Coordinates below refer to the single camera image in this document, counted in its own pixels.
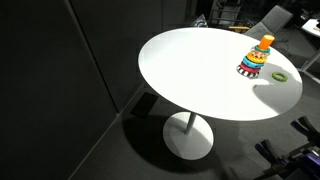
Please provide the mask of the black floor plate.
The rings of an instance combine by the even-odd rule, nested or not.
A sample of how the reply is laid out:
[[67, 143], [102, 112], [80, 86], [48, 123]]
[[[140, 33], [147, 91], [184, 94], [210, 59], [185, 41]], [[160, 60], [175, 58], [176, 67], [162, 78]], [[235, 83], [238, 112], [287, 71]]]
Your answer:
[[157, 99], [157, 95], [145, 92], [131, 110], [131, 114], [140, 118], [146, 118]]

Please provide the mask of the white table pedestal base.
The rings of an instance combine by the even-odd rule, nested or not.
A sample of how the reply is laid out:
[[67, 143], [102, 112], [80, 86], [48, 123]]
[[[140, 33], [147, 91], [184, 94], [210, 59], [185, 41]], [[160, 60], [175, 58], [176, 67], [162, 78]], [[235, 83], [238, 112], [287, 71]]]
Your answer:
[[178, 112], [163, 126], [163, 139], [168, 149], [185, 160], [198, 160], [212, 149], [214, 135], [210, 125], [193, 112]]

